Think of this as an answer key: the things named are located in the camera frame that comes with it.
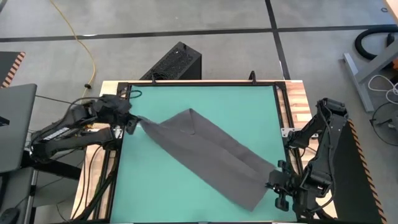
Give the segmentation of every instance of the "yellow cable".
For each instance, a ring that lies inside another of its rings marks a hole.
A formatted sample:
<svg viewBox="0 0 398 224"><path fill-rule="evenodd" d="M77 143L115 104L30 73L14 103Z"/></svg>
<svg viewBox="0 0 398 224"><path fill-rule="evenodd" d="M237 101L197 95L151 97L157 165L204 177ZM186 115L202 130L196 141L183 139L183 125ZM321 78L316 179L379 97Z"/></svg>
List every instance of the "yellow cable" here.
<svg viewBox="0 0 398 224"><path fill-rule="evenodd" d="M83 44L83 42L80 41L80 40L77 38L77 36L76 36L76 34L75 34L75 31L73 30L72 26L70 25L68 19L63 15L63 13L62 13L61 10L57 7L57 5L54 3L54 1L53 1L53 0L50 0L50 2L51 2L51 4L55 7L55 9L60 13L60 15L62 16L63 20L64 20L65 22L67 22L67 24L68 24L70 30L72 31L73 36L74 36L75 39L76 39L76 41L79 42L79 44L81 44L81 45L86 49L88 55L89 55L90 58L91 58L91 61L93 62L93 74L91 75L91 78L90 78L90 80L88 81L88 84L91 85L92 82L93 82L93 80L94 80L94 78L95 78L95 75L96 75L95 62L94 62L93 55L92 55L91 52L88 50L88 48L86 47L86 45ZM85 90L84 90L83 95L82 95L81 97L85 97L86 92L87 92L87 87L85 87Z"/></svg>

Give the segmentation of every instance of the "cable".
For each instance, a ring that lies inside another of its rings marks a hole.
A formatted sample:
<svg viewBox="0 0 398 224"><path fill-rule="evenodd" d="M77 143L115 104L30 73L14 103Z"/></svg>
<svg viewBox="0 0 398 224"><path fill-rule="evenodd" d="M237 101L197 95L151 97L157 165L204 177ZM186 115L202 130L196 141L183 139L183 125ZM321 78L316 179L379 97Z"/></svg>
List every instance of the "cable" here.
<svg viewBox="0 0 398 224"><path fill-rule="evenodd" d="M73 27L70 25L68 19L63 15L62 11L58 8L58 6L54 3L53 0L50 0L50 2L51 2L51 4L54 6L54 8L60 13L60 15L62 16L63 20L68 24L69 29L72 31L72 34L73 34L73 36L75 37L76 41L77 41L81 46L84 47L84 49L87 51L88 55L90 56L91 61L93 62L93 74L91 75L91 78L90 78L90 80L88 81L88 83L85 84L85 90L84 90L84 92L83 92L83 94L82 94L82 96L81 96L81 97L84 97L84 96L86 95L87 89L91 89L91 84L93 83L93 80L94 80L95 75L96 75L94 57L93 57L93 55L91 54L91 52L88 50L87 46L86 46L82 41L79 40L79 38L78 38L77 35L75 34L75 31L73 30Z"/></svg>
<svg viewBox="0 0 398 224"><path fill-rule="evenodd" d="M95 154L99 151L101 146L98 146L98 148L95 150L93 157L91 158L90 165L88 166L88 178L87 178L87 190L86 190L86 200L85 200L85 207L87 207L87 200L88 200L88 189L90 189L90 173L91 173L91 165L93 165L94 157Z"/></svg>
<svg viewBox="0 0 398 224"><path fill-rule="evenodd" d="M357 38L355 38L355 42L354 42L355 49L360 54L360 56L362 56L368 60L373 60L374 58L376 58L377 55L367 52L362 45L362 40L371 34L378 34L378 33L390 33L391 34L391 33L396 33L396 32L398 32L398 27L389 26L389 25L368 29L368 30L360 33L357 36Z"/></svg>
<svg viewBox="0 0 398 224"><path fill-rule="evenodd" d="M303 154L301 154L300 158L302 158L302 157L304 156L305 150L306 150L307 148L311 149L311 151L313 151L315 154L317 153L317 151L316 151L315 149L311 148L310 146L307 146L307 147L304 148Z"/></svg>
<svg viewBox="0 0 398 224"><path fill-rule="evenodd" d="M132 96L132 97L130 97L130 99L138 98L142 95L142 92L140 90L131 90L130 93L138 93L137 96Z"/></svg>
<svg viewBox="0 0 398 224"><path fill-rule="evenodd" d="M373 113L373 115L372 115L371 125L372 125L372 128L373 128L374 133L378 136L378 138L379 138L380 140L382 140L384 143L386 143L386 144L388 144L388 145L390 145L390 146L398 146L398 144L389 143L389 142L387 142L386 140L384 140L384 139L379 135L379 133L377 133L376 128L374 127L374 123L373 123L373 121L375 121L374 117L375 117L376 113L379 111L379 109L382 108L383 106L386 106L386 105L389 105L389 104L391 104L391 103L390 103L390 102L383 103L382 105L380 105L380 106L374 111L374 113Z"/></svg>
<svg viewBox="0 0 398 224"><path fill-rule="evenodd" d="M80 201L79 201L79 204L77 205L77 208L76 208L75 212L72 215L72 219L75 218L75 215L76 215L77 211L80 208L81 201L83 200L83 195L84 195L84 192L85 192L85 185L86 185L86 154L87 154L87 152L85 151L85 157L83 159L83 167L82 167L82 169L83 169L83 190L81 191Z"/></svg>
<svg viewBox="0 0 398 224"><path fill-rule="evenodd" d="M116 139L120 138L124 128L125 128L124 126L121 127L121 132L118 134ZM86 206L84 211L79 216L76 217L76 220L87 220L87 218L91 215L91 213L93 212L94 206L102 198L104 191L108 188L108 185L110 184L110 182L113 181L113 179L115 178L115 175L113 173L114 173L115 169L117 168L117 166L118 166L118 161L113 163L113 166L108 174L108 177L105 179L105 182L103 183L103 185L101 185L99 187L99 189L96 189L95 194L94 194L93 198L91 199L90 203L88 204L88 206Z"/></svg>
<svg viewBox="0 0 398 224"><path fill-rule="evenodd" d="M392 89L390 89L390 90L380 90L380 89L372 88L372 87L371 87L371 82L372 82L375 78L377 78L377 77L381 77L381 78L384 78L385 80L387 80L387 82L389 82L390 85L392 86ZM388 100L388 102L393 103L393 104L395 104L395 105L398 105L398 102L395 102L395 101L390 100L390 99L388 98L388 94L389 94L390 92L393 92L393 94L394 94L395 96L398 96L398 88L397 88L397 86L398 86L398 83L393 84L388 78L386 78L386 77L384 77L384 76L382 76L382 75L375 75L375 76L373 76L373 77L369 80L369 82L368 82L368 88L369 88L370 90L372 90L372 91L386 92L386 99Z"/></svg>
<svg viewBox="0 0 398 224"><path fill-rule="evenodd" d="M62 214L61 214L61 212L60 212L60 208L58 207L58 204L59 204L59 203L56 203L56 204L55 204L55 206L57 207L58 215L60 215L60 217L62 218L63 221L65 221L65 222L67 222L67 223L70 223L68 220L66 220L66 219L62 216Z"/></svg>
<svg viewBox="0 0 398 224"><path fill-rule="evenodd" d="M81 162L79 162L76 166L79 166L82 162L84 162L84 160L82 160ZM59 178L59 179L57 179L57 180L54 180L54 181L52 181L52 182L50 182L50 183L47 183L47 184L45 184L45 185L43 185L43 186L41 186L41 187L38 187L38 188L35 190L35 193L37 193L38 191L42 190L43 188L45 188L45 187L47 187L47 186L49 186L49 185L51 185L51 184L54 184L54 183L56 183L56 182L58 182L58 181L60 181L60 180L62 180L62 179L64 179L64 177L61 177L61 178ZM29 198L29 196L30 196L30 195L28 195L28 196L24 197L22 200L20 200L20 201L17 203L17 205L14 206L14 208L18 207L24 200L26 200L27 198Z"/></svg>
<svg viewBox="0 0 398 224"><path fill-rule="evenodd" d="M71 102L67 102L67 101L63 101L63 100L57 100L57 99L50 98L50 97L47 97L47 96L40 96L40 95L35 95L35 96L39 97L39 98L47 99L47 100L53 100L53 101L57 101L57 102L61 102L61 103L71 104Z"/></svg>

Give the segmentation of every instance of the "fabric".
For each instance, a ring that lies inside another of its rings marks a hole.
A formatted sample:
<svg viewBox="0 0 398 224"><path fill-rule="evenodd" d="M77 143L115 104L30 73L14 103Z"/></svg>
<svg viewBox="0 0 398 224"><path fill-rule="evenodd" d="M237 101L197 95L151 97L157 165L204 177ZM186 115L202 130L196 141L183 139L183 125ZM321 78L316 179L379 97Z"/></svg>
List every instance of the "fabric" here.
<svg viewBox="0 0 398 224"><path fill-rule="evenodd" d="M141 119L148 136L226 198L250 211L263 198L275 166L193 109L160 124Z"/></svg>

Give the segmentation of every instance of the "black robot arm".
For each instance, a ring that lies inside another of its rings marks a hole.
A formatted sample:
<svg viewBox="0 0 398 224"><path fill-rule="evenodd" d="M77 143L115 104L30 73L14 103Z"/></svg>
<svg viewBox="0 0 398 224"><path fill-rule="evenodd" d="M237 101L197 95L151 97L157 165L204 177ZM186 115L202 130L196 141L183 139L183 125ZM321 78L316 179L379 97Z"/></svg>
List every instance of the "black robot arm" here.
<svg viewBox="0 0 398 224"><path fill-rule="evenodd" d="M92 144L107 146L116 140L111 128L86 132L89 124L106 123L126 127L133 134L139 118L130 114L129 100L115 95L103 95L81 105L73 105L59 121L37 131L31 136L31 157L40 162L68 149L79 149Z"/></svg>
<svg viewBox="0 0 398 224"><path fill-rule="evenodd" d="M286 195L293 198L293 210L299 216L312 218L321 210L316 198L325 197L333 187L333 156L338 145L341 131L346 124L348 114L343 103L324 98L317 103L317 114L300 131L290 132L284 139L285 149L306 148L310 138L318 134L319 147L302 175L289 169L284 161L278 166L282 172L270 174L268 187L279 194L275 201L277 208L287 211L289 203Z"/></svg>

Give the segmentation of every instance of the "table leg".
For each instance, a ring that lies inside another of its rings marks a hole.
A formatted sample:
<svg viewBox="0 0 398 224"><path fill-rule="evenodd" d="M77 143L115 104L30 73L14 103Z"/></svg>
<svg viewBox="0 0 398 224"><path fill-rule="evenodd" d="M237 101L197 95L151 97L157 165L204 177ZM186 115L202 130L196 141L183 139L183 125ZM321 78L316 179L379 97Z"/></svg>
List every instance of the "table leg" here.
<svg viewBox="0 0 398 224"><path fill-rule="evenodd" d="M349 53L344 53L343 56L346 66L348 67L349 76L352 79L359 96L361 97L365 111L374 111L374 107L368 93L368 84L366 83L366 79L376 75L388 63L398 57L398 41L394 41L360 71L358 71L356 68L355 63Z"/></svg>

